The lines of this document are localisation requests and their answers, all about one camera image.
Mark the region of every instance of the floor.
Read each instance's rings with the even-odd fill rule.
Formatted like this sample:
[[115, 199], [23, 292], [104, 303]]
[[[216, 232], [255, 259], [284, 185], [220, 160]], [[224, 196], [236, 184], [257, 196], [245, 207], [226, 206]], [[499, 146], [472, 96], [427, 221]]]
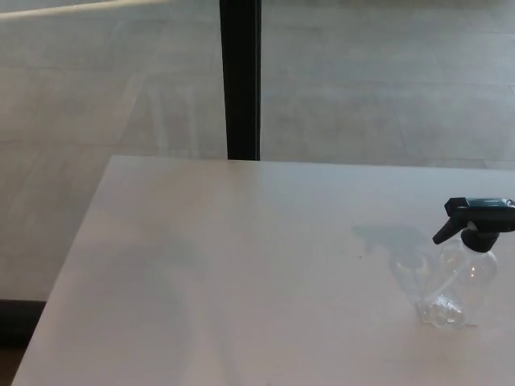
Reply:
[[[515, 169], [515, 0], [263, 0], [262, 35], [263, 159]], [[46, 299], [112, 154], [225, 157], [218, 1], [0, 0], [0, 40], [0, 298]]]

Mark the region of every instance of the black sprayer head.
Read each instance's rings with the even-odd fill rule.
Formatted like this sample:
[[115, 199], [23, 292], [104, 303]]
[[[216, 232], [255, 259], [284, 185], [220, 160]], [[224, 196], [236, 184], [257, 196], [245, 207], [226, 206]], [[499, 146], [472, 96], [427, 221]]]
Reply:
[[449, 220], [433, 237], [442, 244], [456, 233], [470, 249], [484, 253], [497, 241], [499, 233], [515, 231], [515, 202], [511, 199], [466, 199], [457, 197], [445, 204]]

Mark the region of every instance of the spray bottle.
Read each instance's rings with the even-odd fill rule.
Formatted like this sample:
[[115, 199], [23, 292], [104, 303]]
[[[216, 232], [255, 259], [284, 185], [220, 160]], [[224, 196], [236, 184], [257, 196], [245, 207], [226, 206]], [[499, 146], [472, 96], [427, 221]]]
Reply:
[[511, 199], [449, 199], [449, 220], [433, 237], [447, 242], [438, 268], [428, 277], [417, 304], [423, 322], [458, 328], [474, 323], [497, 273], [491, 251], [501, 232], [515, 231], [515, 202]]

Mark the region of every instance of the table top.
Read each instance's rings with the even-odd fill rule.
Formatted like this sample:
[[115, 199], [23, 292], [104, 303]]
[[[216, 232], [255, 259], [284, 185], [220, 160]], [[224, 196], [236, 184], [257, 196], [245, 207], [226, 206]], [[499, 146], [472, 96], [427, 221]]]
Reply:
[[464, 195], [515, 174], [113, 157], [14, 386], [510, 384], [515, 236], [478, 327], [410, 304]]

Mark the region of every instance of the spray nozzle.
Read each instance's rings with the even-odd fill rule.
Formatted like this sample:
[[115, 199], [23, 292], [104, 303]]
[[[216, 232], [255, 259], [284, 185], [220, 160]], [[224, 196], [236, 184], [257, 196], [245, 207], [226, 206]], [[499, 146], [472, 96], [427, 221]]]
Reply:
[[457, 197], [445, 204], [449, 220], [433, 237], [442, 244], [465, 229], [461, 239], [476, 252], [487, 252], [499, 233], [515, 231], [515, 202], [511, 199], [466, 199]]

